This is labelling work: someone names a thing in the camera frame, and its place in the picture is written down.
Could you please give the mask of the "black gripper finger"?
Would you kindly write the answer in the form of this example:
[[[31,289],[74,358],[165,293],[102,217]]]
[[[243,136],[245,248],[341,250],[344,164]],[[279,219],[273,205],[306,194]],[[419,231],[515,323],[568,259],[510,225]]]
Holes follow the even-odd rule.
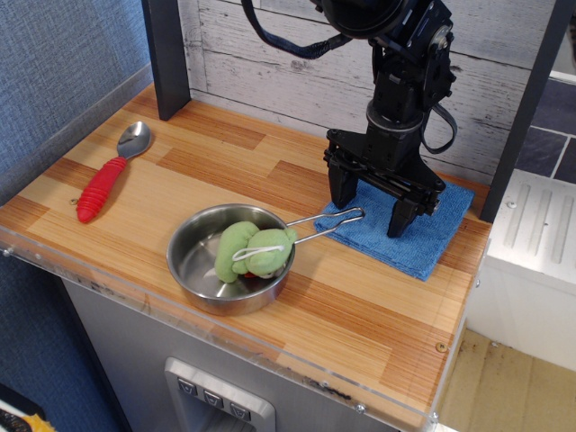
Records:
[[[393,208],[387,236],[399,238],[417,216],[423,214],[425,206],[421,202],[412,201],[408,198],[398,200]]]
[[[338,209],[343,209],[356,197],[358,179],[354,171],[332,163],[328,165],[331,201]]]

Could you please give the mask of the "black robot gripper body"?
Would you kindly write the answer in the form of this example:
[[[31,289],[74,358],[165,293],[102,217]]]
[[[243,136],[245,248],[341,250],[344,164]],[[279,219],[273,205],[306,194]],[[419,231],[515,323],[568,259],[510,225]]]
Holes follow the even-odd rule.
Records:
[[[366,132],[330,129],[324,160],[358,174],[397,200],[410,199],[425,206],[432,215],[446,184],[428,168],[420,154],[428,116],[419,114],[407,122],[390,121],[369,114]]]

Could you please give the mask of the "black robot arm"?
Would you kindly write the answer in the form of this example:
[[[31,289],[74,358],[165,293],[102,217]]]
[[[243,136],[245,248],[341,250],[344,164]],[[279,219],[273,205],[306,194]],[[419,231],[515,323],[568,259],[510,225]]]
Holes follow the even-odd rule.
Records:
[[[441,106],[455,75],[449,9],[441,1],[318,1],[328,22],[372,48],[373,98],[364,133],[331,129],[324,159],[332,202],[342,209],[356,197],[359,181],[396,200],[387,235],[400,237],[424,214],[433,214],[444,181],[423,162],[431,113],[457,128]]]

